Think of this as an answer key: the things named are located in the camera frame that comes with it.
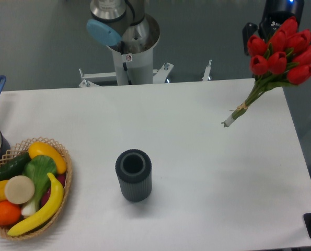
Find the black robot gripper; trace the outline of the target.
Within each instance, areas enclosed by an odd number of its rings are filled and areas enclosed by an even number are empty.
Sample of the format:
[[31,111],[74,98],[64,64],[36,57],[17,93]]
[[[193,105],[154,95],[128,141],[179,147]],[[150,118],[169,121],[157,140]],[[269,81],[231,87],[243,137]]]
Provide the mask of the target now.
[[261,22],[258,25],[248,22],[242,30],[244,54],[249,55],[248,39],[255,33],[266,42],[288,18],[295,17],[300,25],[304,4],[304,0],[267,0]]

